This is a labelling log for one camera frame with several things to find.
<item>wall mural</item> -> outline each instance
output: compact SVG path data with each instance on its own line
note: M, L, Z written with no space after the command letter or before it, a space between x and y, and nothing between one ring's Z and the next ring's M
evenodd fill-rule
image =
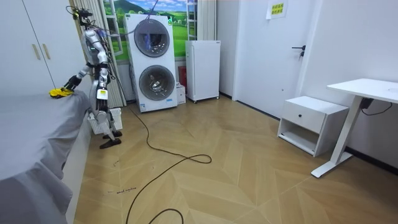
M148 14L155 1L151 0L114 0L119 32L125 33L123 27L123 18L126 13L130 14ZM107 15L112 15L109 0L104 0L105 11ZM167 16L173 21L173 39L175 57L185 57L185 41L188 40L187 33L187 5L186 0L159 0L152 14ZM110 30L115 30L111 19L108 19ZM129 60L127 52L127 42L125 36L121 36L121 46L123 53L116 56L116 60ZM119 51L118 42L113 40L114 51Z

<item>mini fridge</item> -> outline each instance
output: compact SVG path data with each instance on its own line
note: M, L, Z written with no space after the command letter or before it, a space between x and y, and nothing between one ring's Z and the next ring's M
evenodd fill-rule
M220 95L220 45L219 40L185 41L187 96L194 103Z

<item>wardrobe door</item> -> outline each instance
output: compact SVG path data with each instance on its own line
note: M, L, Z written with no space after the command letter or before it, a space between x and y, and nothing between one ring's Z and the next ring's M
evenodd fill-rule
M23 0L57 88L86 64L75 21L65 7L68 0ZM86 77L77 89L88 92Z
M54 88L22 0L2 2L0 95L33 95Z

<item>robot leg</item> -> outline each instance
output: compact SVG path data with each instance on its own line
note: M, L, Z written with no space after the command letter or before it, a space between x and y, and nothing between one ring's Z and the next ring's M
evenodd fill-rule
M90 103L91 103L92 112L95 116L95 119L97 120L98 125L103 130L103 133L110 138L110 140L108 142L100 145L100 147L99 147L100 149L105 149L107 147L121 144L121 140L114 137L113 132L112 132L111 128L109 127L107 112L101 111L97 108L97 105L96 105L97 85L98 85L98 80L94 80L93 85L91 86L91 91L90 91Z
M110 126L111 126L111 131L112 131L112 133L113 133L113 136L114 136L114 137L120 137L120 136L122 136L122 135L123 135L122 132L121 132L121 131L118 131L118 130L116 129L115 125L114 125L114 119L113 119L113 116L112 116L112 113L111 113L110 110L108 110L108 112L107 112L107 119L108 119L109 124L110 124ZM103 139L109 139L110 137L109 137L108 135L105 135L105 136L103 136L102 138L103 138Z

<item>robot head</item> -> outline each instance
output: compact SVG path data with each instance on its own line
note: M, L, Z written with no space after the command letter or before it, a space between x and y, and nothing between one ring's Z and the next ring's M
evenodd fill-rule
M79 24L87 29L87 27L90 25L90 20L88 17L92 16L93 14L88 12L88 9L73 8L72 15L74 20L79 20Z

